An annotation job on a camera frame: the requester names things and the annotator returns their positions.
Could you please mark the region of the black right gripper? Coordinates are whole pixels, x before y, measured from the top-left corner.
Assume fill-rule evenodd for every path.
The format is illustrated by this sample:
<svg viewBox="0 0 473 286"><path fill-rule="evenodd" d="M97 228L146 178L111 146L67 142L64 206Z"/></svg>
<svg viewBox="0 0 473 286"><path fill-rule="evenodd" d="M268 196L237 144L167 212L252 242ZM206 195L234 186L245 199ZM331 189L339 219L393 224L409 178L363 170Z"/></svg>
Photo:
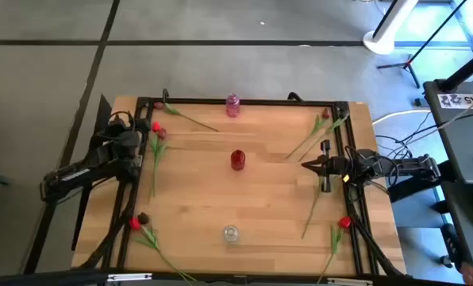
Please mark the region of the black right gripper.
<svg viewBox="0 0 473 286"><path fill-rule="evenodd" d="M331 149L330 140L325 139L321 142L321 157L315 160L303 162L304 168L321 174L321 191L331 192L330 175L343 175L346 173L348 160L344 156L331 157L329 151Z"/></svg>

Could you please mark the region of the artificial flowers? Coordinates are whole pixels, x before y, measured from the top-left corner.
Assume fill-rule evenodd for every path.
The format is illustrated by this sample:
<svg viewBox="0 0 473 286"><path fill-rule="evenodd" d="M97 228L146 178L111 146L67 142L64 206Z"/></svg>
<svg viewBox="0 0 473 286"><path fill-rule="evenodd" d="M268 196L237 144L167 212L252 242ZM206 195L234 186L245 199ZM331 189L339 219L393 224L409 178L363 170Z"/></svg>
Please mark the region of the artificial flowers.
<svg viewBox="0 0 473 286"><path fill-rule="evenodd" d="M153 122L152 135L150 139L150 147L151 147L152 159L153 159L152 182L151 182L152 190L151 190L151 195L150 195L152 198L154 198L156 194L156 169L157 169L157 164L159 161L159 154L160 154L160 147L161 147L161 144L160 144L161 139L159 136L160 130L161 130L160 124L158 122Z"/></svg>

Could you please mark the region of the long green stem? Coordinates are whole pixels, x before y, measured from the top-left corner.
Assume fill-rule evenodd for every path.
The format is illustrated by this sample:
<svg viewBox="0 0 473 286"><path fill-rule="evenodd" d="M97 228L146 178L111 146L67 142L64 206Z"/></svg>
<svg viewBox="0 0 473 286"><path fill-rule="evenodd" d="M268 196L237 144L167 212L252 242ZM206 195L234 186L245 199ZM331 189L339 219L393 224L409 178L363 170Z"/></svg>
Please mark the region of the long green stem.
<svg viewBox="0 0 473 286"><path fill-rule="evenodd" d="M304 229L303 229L303 231L302 231L302 238L304 238L305 235L306 235L306 231L308 230L310 221L311 221L311 219L312 219L312 217L313 217L313 213L314 213L314 210L315 210L317 201L318 201L318 199L319 199L321 193L323 192L324 185L325 185L325 179L324 179L322 176L319 176L319 177L318 177L318 181L317 181L317 186L316 186L316 188L314 189L313 201L312 201L312 204L311 204L311 207L310 207L310 212L309 212L308 218L307 218L307 220L306 220Z"/></svg>

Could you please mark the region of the red ribbed glass vase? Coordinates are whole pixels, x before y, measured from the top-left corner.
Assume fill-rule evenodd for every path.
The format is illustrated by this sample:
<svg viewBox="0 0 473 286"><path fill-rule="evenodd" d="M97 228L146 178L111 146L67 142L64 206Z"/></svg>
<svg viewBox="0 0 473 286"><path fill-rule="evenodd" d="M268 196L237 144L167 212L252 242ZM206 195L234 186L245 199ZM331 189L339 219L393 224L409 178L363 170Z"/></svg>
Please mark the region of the red ribbed glass vase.
<svg viewBox="0 0 473 286"><path fill-rule="evenodd" d="M245 166L245 153L242 150L237 149L231 153L230 160L232 169L240 171Z"/></svg>

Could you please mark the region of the pink ribbed glass vase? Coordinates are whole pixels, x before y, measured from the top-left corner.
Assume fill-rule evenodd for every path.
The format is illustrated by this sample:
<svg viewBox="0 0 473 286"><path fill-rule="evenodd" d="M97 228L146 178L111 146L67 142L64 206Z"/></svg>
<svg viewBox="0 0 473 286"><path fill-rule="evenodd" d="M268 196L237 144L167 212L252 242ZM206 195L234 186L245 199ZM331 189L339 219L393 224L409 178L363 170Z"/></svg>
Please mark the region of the pink ribbed glass vase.
<svg viewBox="0 0 473 286"><path fill-rule="evenodd" d="M228 98L225 100L226 104L226 114L230 118L236 118L240 114L240 98L231 93Z"/></svg>

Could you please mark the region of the clear ribbed glass vase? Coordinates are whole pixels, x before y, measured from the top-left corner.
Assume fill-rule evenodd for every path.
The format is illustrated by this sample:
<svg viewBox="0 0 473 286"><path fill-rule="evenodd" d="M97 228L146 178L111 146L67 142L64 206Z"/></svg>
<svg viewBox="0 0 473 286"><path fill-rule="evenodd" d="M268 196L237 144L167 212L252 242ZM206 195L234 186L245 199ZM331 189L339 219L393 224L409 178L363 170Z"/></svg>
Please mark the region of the clear ribbed glass vase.
<svg viewBox="0 0 473 286"><path fill-rule="evenodd" d="M240 230L234 225L227 225L223 229L223 238L227 243L236 243L240 240Z"/></svg>

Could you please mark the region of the dark red artificial tulip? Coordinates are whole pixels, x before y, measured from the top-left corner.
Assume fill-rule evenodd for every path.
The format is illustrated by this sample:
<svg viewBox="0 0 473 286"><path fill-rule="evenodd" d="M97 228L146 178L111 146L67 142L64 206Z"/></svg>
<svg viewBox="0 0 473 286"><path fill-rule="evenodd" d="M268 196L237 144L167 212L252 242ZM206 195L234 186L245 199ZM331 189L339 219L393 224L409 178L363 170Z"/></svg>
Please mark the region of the dark red artificial tulip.
<svg viewBox="0 0 473 286"><path fill-rule="evenodd" d="M153 155L153 170L152 170L152 190L151 197L156 195L156 173L158 165L163 155L163 152L167 148L166 142L167 131L164 128L160 128L154 133L154 136L150 142L152 155Z"/></svg>
<svg viewBox="0 0 473 286"><path fill-rule="evenodd" d="M202 123L202 122L199 122L199 121L197 121L197 120L195 120L195 119L193 119L193 118L191 118L191 117L186 116L185 114L181 113L179 110L177 110L176 108L174 108L174 107L173 107L171 104L169 104L169 103L166 103L166 102L154 102L154 103L153 103L153 107L154 107L155 109L157 109L157 110L162 110L162 111L163 111L164 113L166 113L166 114L170 114L170 115L174 115L174 116L179 116L179 117L181 117L181 118L185 118L185 119L187 119L187 120L189 120L189 121L191 121L191 122L193 122L193 123L195 123L195 124L197 124L197 125L203 126L203 127L207 128L207 129L210 129L210 130L212 130L212 131L217 132L217 129L215 129L215 128L211 127L211 126L208 126L208 125L206 125L206 124L204 124L204 123Z"/></svg>
<svg viewBox="0 0 473 286"><path fill-rule="evenodd" d="M311 137L316 135L325 123L330 119L329 110L325 108L320 114L315 117L313 127L310 133L286 156L290 158L298 149L300 149Z"/></svg>

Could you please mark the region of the bright red artificial tulip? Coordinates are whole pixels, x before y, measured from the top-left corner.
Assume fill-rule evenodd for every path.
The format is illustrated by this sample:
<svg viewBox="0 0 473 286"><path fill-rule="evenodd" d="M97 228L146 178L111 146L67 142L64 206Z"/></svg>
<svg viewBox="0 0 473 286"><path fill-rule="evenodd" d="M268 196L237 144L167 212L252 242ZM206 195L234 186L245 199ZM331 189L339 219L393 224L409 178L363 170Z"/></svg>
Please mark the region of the bright red artificial tulip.
<svg viewBox="0 0 473 286"><path fill-rule="evenodd" d="M339 244L343 237L344 232L351 226L351 224L352 224L351 218L349 216L344 216L338 221L336 226L332 227L331 229L331 254L320 276L317 279L316 285L319 285L321 283L321 280L325 276L326 271L328 270L330 264L333 261L333 258L338 253L338 247L339 247Z"/></svg>
<svg viewBox="0 0 473 286"><path fill-rule="evenodd" d="M190 286L194 286L193 282L197 282L195 278L193 278L190 274L187 274L181 269L175 267L163 254L162 250L159 246L159 240L154 235L152 228L148 226L147 223L141 223L138 217L133 217L129 220L129 226L132 230L140 231L142 237L136 238L135 241L139 242L140 244L146 245L149 248L154 249L160 259L170 267L174 272L176 272L183 280L185 280Z"/></svg>

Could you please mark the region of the dark maroon artificial tulip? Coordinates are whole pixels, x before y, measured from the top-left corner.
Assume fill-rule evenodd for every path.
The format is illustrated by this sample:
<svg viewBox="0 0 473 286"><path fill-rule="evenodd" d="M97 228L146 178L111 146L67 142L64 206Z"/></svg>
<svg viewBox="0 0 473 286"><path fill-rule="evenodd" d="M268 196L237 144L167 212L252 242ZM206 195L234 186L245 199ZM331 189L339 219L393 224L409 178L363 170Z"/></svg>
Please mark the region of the dark maroon artificial tulip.
<svg viewBox="0 0 473 286"><path fill-rule="evenodd" d="M148 248L151 248L155 250L158 255L160 256L161 260L169 266L172 270L174 270L176 273L178 273L180 276L182 276L182 273L180 270L178 270L162 253L160 247L159 247L159 240L158 238L154 235L153 229L150 226L150 219L147 214L144 212L138 214L137 216L137 221L139 223L139 231L141 233L140 238L136 238L135 241L139 242L142 245L147 246Z"/></svg>

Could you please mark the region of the black tripod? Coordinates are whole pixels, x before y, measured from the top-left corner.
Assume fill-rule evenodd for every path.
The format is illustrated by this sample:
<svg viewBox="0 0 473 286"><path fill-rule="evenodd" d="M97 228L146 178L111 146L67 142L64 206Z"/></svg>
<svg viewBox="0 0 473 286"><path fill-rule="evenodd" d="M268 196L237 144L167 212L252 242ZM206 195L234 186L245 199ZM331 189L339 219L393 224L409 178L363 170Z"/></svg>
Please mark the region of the black tripod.
<svg viewBox="0 0 473 286"><path fill-rule="evenodd" d="M417 89L421 87L418 77L413 69L413 61L420 55L420 53L431 43L433 38L446 26L446 24L455 16L455 14L462 8L462 6L467 2L467 0L462 0L462 2L444 19L440 26L432 33L432 35L424 42L424 44L405 62L397 64L386 64L377 66L377 69L388 69L388 68L401 68L402 70L409 72L414 85Z"/></svg>

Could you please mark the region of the white stand base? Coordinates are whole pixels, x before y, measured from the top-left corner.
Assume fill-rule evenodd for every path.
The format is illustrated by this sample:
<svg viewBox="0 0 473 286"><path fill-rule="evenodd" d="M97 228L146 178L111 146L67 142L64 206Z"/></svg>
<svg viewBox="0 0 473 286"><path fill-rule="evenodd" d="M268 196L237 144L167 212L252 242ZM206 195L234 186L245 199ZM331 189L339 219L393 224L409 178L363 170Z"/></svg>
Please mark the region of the white stand base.
<svg viewBox="0 0 473 286"><path fill-rule="evenodd" d="M388 55L394 51L397 31L406 21L419 0L393 0L375 30L363 36L363 45L371 52Z"/></svg>

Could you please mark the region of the black desk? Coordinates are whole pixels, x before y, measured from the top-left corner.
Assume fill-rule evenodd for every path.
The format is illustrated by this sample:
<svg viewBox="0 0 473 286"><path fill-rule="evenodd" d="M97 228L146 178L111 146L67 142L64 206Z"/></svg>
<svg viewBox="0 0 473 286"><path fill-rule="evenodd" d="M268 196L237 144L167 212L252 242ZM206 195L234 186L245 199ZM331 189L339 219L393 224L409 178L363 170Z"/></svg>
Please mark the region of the black desk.
<svg viewBox="0 0 473 286"><path fill-rule="evenodd" d="M439 94L472 94L473 82L461 83L453 92L439 90L437 83L423 83L427 100L437 125L454 118L464 109L443 109ZM466 114L473 115L473 109ZM448 170L455 179L440 183L463 250L463 261L473 265L473 116L457 119L438 130L448 160Z"/></svg>

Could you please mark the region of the white paper label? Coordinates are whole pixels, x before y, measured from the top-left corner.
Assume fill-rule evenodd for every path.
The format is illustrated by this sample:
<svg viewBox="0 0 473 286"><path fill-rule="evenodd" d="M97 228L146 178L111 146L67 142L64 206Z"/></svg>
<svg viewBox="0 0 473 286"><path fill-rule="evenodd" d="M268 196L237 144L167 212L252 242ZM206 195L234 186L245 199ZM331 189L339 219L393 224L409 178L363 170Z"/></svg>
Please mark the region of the white paper label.
<svg viewBox="0 0 473 286"><path fill-rule="evenodd" d="M472 94L439 94L437 98L443 109L467 109L473 104Z"/></svg>

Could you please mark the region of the black chair base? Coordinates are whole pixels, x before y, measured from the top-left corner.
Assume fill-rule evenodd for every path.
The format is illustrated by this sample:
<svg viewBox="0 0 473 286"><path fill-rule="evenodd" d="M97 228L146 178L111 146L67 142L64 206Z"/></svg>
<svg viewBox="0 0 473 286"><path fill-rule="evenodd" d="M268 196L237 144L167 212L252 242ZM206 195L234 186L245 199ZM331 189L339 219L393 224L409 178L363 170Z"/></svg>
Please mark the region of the black chair base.
<svg viewBox="0 0 473 286"><path fill-rule="evenodd" d="M460 271L463 262L463 250L455 226L445 223L440 228L440 232L448 253L440 258L440 263L447 268L455 267L457 271Z"/></svg>

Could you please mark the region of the black desk pole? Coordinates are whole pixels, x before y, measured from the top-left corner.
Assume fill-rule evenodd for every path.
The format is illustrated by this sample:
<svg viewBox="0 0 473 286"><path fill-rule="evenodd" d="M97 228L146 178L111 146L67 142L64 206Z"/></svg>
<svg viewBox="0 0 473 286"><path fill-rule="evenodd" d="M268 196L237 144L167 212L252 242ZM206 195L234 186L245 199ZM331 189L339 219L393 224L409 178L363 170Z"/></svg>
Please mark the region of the black desk pole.
<svg viewBox="0 0 473 286"><path fill-rule="evenodd" d="M454 91L461 83L473 75L473 59L444 80L438 80L437 86L442 91Z"/></svg>

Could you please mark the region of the black aluminium table frame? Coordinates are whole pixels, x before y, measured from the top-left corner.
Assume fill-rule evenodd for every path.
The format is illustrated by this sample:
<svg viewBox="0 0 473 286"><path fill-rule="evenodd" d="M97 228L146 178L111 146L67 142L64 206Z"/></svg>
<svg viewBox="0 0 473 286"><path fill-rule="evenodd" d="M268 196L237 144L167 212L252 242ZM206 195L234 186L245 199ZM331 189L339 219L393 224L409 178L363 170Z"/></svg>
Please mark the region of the black aluminium table frame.
<svg viewBox="0 0 473 286"><path fill-rule="evenodd" d="M140 179L130 189L135 212L147 213L160 249L178 269L198 280L262 280L313 283L330 256L330 229L349 208L339 180L324 195L302 238L317 178L286 158L307 127L334 102L245 100L229 118L221 99L172 99L188 116L217 129L153 109L153 99L122 96L115 111L158 122L167 130L167 150L156 173L152 198L152 152L143 155ZM231 167L235 150L245 153L240 171ZM223 229L234 225L240 240L227 243ZM125 229L114 265L150 272L156 279L177 273L158 253Z"/></svg>

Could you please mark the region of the silver metal bracket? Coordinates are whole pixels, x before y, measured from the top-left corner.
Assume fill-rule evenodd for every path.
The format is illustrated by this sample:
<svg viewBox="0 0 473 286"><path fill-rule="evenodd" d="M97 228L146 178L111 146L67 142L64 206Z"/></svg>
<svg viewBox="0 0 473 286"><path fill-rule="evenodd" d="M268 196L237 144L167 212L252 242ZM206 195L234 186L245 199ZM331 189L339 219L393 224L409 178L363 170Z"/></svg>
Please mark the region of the silver metal bracket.
<svg viewBox="0 0 473 286"><path fill-rule="evenodd" d="M336 286L374 286L374 283L371 280L357 280L336 277L329 277L326 284L334 284Z"/></svg>
<svg viewBox="0 0 473 286"><path fill-rule="evenodd" d="M107 282L122 282L135 280L151 280L151 273L114 273L107 276Z"/></svg>

